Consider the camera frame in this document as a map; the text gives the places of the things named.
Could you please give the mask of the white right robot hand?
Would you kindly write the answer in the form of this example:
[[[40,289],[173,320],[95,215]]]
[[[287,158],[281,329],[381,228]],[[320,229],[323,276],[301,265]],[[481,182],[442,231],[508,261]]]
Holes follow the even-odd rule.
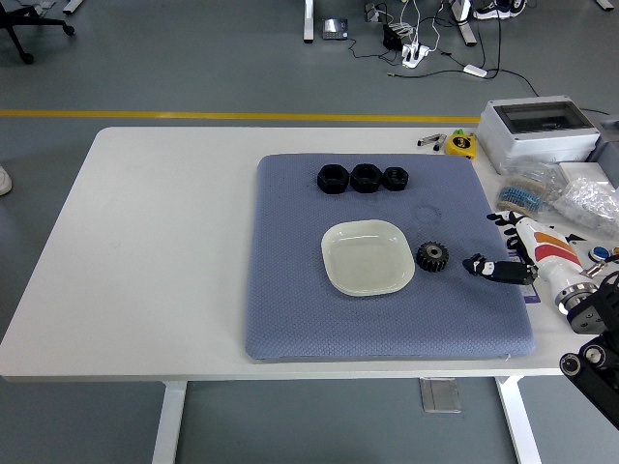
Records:
[[[593,279],[584,274],[572,246],[549,226],[512,211],[492,213],[487,218],[508,228],[508,246],[515,249],[523,261],[490,261],[475,254],[463,261],[469,274],[517,285],[528,285],[540,277],[550,284],[557,303],[577,288],[595,286]]]

